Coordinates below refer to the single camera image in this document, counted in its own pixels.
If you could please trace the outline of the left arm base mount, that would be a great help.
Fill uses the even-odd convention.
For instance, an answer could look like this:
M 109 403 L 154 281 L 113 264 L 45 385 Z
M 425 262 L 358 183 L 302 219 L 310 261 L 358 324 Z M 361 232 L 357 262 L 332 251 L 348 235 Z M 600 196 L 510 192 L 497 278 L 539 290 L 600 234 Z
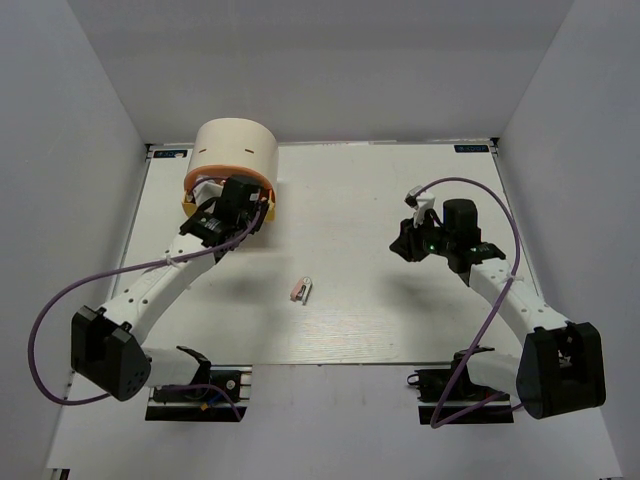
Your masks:
M 248 409 L 253 367 L 213 366 L 200 388 L 159 387 L 149 394 L 151 422 L 237 423 Z

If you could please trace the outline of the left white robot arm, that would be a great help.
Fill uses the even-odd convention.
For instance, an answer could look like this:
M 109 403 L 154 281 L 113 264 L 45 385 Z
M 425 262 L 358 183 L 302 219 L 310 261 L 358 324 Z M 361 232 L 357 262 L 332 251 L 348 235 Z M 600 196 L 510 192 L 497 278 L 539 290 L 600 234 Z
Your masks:
M 185 347 L 158 349 L 145 341 L 160 317 L 227 252 L 258 231 L 269 208 L 258 180 L 233 175 L 180 226 L 164 259 L 144 268 L 120 295 L 71 322 L 71 367 L 119 401 L 142 388 L 177 386 L 199 399 L 211 387 L 210 361 Z

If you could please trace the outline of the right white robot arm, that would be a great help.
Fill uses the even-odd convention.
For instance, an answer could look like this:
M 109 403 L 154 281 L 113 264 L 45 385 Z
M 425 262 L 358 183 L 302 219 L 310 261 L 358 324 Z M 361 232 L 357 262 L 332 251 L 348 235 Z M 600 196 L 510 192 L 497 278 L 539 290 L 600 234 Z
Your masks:
M 413 215 L 400 224 L 392 252 L 407 262 L 443 257 L 463 283 L 486 300 L 521 344 L 519 356 L 475 345 L 455 353 L 446 370 L 422 370 L 408 382 L 430 404 L 432 420 L 457 421 L 492 401 L 518 399 L 535 419 L 589 408 L 606 400 L 601 336 L 575 323 L 517 278 L 505 254 L 482 240 L 476 205 L 447 200 L 434 210 L 431 193 L 408 196 Z

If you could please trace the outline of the orange organizer drawer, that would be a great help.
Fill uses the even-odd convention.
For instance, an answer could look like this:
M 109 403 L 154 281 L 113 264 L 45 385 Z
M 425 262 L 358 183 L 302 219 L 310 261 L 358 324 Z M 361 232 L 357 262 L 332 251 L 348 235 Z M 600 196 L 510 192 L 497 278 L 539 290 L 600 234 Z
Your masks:
M 233 175 L 251 177 L 257 180 L 265 190 L 275 190 L 275 187 L 269 179 L 261 173 L 246 167 L 230 165 L 209 165 L 189 171 L 184 178 L 184 190 L 188 192 L 192 191 L 199 180 L 226 180 Z

